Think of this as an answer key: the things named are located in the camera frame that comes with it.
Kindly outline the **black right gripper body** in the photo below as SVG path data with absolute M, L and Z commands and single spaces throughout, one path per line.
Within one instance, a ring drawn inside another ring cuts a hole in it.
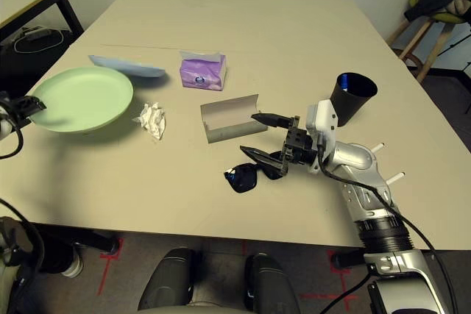
M 289 119 L 286 139 L 281 150 L 281 174 L 288 173 L 289 164 L 311 166 L 316 159 L 316 151 L 312 148 L 313 139 L 304 129 L 298 127 L 299 117 Z

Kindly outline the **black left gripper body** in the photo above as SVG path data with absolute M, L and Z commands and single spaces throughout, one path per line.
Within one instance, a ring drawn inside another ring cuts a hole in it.
M 28 124 L 24 116 L 25 96 L 12 99 L 8 92 L 1 92 L 1 108 L 6 111 L 17 127 L 23 129 Z

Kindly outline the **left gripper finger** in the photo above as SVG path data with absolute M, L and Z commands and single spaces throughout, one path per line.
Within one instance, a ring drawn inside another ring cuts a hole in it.
M 23 115 L 34 115 L 46 109 L 46 105 L 34 96 L 25 96 L 22 101 Z

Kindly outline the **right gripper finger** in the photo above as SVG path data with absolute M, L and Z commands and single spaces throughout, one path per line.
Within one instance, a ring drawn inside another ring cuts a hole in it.
M 269 179 L 280 179 L 288 173 L 282 151 L 268 153 L 248 146 L 240 146 L 240 150 L 253 160 Z
M 291 127 L 297 127 L 299 123 L 299 116 L 285 117 L 274 113 L 255 113 L 251 115 L 251 118 L 257 122 L 271 127 L 281 127 L 284 129 L 290 129 Z

